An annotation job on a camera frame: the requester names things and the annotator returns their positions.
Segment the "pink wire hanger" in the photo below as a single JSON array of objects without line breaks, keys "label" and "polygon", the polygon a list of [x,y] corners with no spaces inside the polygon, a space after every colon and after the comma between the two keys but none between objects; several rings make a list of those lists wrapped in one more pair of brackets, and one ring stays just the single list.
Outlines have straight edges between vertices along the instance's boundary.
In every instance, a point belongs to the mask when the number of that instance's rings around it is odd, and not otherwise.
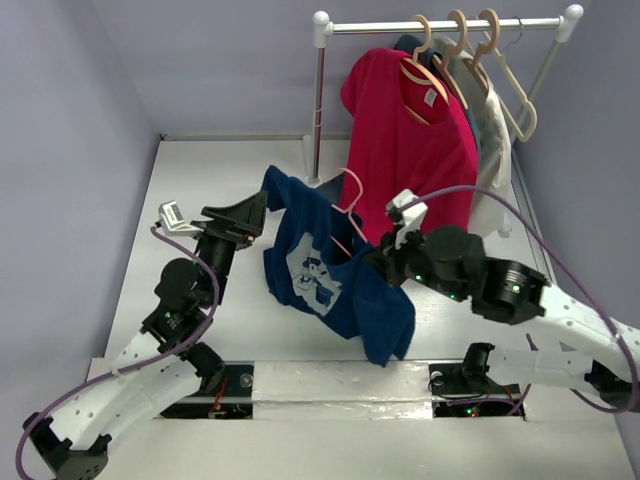
[{"label": "pink wire hanger", "polygon": [[369,244],[364,221],[357,207],[364,196],[364,185],[349,168],[340,168],[331,178],[337,185],[337,196],[330,208],[330,243],[339,263],[351,260]]}]

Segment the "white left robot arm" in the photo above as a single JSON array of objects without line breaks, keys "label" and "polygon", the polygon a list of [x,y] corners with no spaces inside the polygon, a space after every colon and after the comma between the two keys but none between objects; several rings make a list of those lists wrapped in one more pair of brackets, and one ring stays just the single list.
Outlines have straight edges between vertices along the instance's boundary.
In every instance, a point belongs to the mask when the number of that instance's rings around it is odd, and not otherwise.
[{"label": "white left robot arm", "polygon": [[23,425],[14,462],[28,478],[24,449],[32,445],[57,479],[94,479],[116,441],[176,401],[219,391],[225,363],[201,338],[222,302],[237,251],[263,233],[268,195],[227,207],[205,207],[188,222],[174,201],[163,203],[151,235],[180,251],[162,269],[158,304],[109,364]]}]

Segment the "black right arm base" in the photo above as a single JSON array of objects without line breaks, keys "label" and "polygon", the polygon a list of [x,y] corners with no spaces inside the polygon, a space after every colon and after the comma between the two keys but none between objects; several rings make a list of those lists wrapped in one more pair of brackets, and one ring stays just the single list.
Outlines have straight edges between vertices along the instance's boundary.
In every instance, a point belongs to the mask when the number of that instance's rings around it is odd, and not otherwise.
[{"label": "black right arm base", "polygon": [[427,389],[434,418],[525,418],[520,387],[500,385],[487,376],[489,354],[495,350],[488,343],[473,343],[462,360],[430,365]]}]

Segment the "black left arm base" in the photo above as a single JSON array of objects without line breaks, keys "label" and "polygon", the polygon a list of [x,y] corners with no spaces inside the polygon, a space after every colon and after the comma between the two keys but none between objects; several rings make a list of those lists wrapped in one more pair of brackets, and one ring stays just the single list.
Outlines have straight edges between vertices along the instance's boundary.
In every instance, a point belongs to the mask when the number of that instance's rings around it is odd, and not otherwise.
[{"label": "black left arm base", "polygon": [[253,417],[253,363],[227,364],[221,383],[210,393],[198,391],[167,407],[163,419],[243,420]]}]

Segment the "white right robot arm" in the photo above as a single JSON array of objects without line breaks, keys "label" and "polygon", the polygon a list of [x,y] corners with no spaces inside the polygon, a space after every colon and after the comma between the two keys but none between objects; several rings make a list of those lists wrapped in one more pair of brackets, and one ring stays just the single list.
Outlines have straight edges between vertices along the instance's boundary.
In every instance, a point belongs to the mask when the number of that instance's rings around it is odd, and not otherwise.
[{"label": "white right robot arm", "polygon": [[594,395],[596,409],[607,413],[638,412],[638,329],[581,303],[531,267],[487,255],[479,236],[453,226],[412,231],[402,242],[388,233],[365,259],[393,287],[415,281],[468,301],[484,320],[548,335],[567,347],[544,353],[472,343],[460,363],[437,377],[437,395],[449,391],[449,381],[473,395],[538,384]]}]

